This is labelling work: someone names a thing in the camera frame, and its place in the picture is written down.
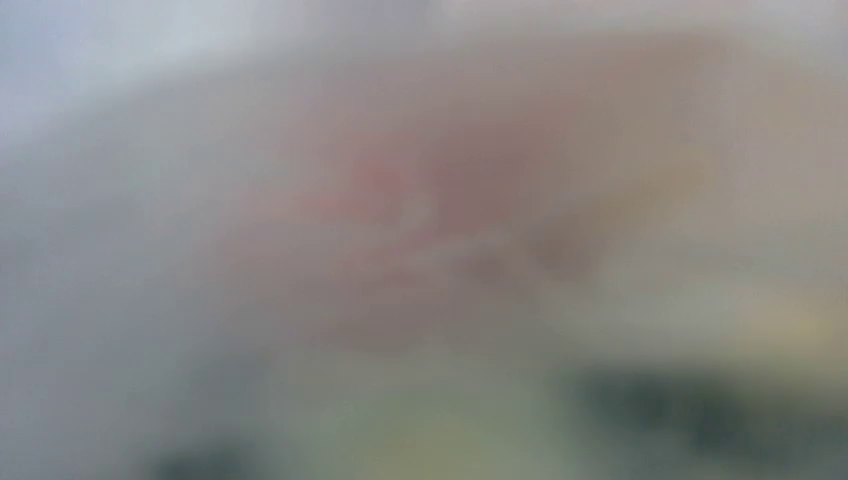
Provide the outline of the clear plastic bag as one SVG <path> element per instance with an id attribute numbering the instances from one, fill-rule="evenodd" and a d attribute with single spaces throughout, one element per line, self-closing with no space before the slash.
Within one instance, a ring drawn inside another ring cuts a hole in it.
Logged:
<path id="1" fill-rule="evenodd" d="M 311 34 L 1 150 L 5 479 L 843 479 L 847 37 Z"/>

